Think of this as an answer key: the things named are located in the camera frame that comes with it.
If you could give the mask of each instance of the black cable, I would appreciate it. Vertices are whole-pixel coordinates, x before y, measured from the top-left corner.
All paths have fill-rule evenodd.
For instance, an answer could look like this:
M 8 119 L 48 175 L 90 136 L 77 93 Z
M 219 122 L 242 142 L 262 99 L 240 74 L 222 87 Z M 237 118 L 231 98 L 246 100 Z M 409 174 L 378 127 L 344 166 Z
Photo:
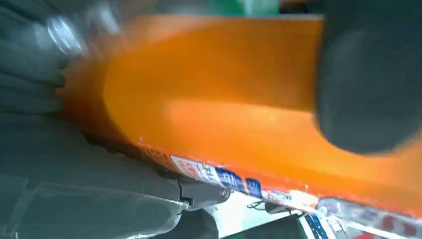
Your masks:
M 264 201 L 255 202 L 255 203 L 251 203 L 251 204 L 247 205 L 247 207 L 249 209 L 255 209 L 255 210 L 258 210 L 258 211 L 265 211 L 265 208 L 258 208 L 258 206 L 263 204 L 263 203 L 264 203 Z

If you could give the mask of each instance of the orange box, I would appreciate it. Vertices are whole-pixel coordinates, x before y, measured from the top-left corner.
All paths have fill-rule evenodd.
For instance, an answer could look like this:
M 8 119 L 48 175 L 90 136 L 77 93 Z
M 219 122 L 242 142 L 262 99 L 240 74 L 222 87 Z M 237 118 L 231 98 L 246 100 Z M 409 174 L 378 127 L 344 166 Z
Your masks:
M 164 167 L 265 199 L 293 190 L 421 217 L 420 137 L 364 157 L 319 133 L 322 24 L 318 16 L 142 17 L 127 30 L 130 47 L 116 43 L 69 77 L 60 92 L 66 117 Z

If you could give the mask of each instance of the product label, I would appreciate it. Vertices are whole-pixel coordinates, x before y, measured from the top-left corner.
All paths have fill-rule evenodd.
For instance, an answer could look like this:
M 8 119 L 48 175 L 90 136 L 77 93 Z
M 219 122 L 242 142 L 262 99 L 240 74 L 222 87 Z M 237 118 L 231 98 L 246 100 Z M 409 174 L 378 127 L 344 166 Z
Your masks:
M 225 168 L 214 167 L 176 156 L 171 156 L 171 159 L 180 172 L 199 181 L 219 185 L 306 212 L 313 212 L 318 204 L 318 198 L 304 192 L 291 190 L 287 193 L 266 189 L 258 180 L 249 177 L 242 178 Z

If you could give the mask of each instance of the white sticker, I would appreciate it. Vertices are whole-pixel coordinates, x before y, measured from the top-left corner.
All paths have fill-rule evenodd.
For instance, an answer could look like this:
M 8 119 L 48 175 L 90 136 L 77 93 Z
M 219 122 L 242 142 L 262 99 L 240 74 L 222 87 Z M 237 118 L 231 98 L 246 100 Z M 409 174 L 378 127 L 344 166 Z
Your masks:
M 176 156 L 170 156 L 176 167 L 186 176 L 223 187 L 215 168 Z

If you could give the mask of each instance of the black object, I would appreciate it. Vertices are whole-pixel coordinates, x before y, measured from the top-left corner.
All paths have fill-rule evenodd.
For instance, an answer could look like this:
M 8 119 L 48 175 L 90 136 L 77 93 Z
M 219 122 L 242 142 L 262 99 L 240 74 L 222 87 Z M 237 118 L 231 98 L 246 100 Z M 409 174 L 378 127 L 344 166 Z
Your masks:
M 225 239 L 307 239 L 297 214 L 225 237 Z
M 284 213 L 284 212 L 289 212 L 290 214 L 292 214 L 293 210 L 296 210 L 296 209 L 274 204 L 274 203 L 265 203 L 265 211 L 267 211 L 268 214 L 277 214 L 277 213 Z
M 318 66 L 325 138 L 387 152 L 422 127 L 422 1 L 328 0 Z

